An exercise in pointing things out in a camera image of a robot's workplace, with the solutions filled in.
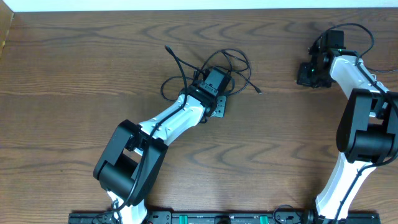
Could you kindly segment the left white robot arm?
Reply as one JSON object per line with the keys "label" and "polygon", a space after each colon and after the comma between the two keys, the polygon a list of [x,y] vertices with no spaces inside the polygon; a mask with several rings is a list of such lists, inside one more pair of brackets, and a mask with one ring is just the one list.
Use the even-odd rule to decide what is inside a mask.
{"label": "left white robot arm", "polygon": [[169,145],[184,131],[222,117],[231,75],[214,67],[203,79],[180,92],[173,105],[157,116],[134,124],[124,120],[115,129],[93,176],[112,199],[112,210],[96,215],[93,223],[142,223],[144,199],[153,188]]}

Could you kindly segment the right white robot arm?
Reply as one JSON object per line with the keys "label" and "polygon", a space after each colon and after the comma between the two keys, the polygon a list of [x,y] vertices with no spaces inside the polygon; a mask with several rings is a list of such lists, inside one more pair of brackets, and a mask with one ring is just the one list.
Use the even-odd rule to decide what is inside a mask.
{"label": "right white robot arm", "polygon": [[324,31],[309,47],[311,61],[302,63],[297,84],[312,88],[337,83],[348,102],[336,131],[336,165],[315,207],[301,223],[380,223],[372,212],[350,212],[367,176],[397,159],[397,93],[368,70],[362,55],[348,50],[340,26]]}

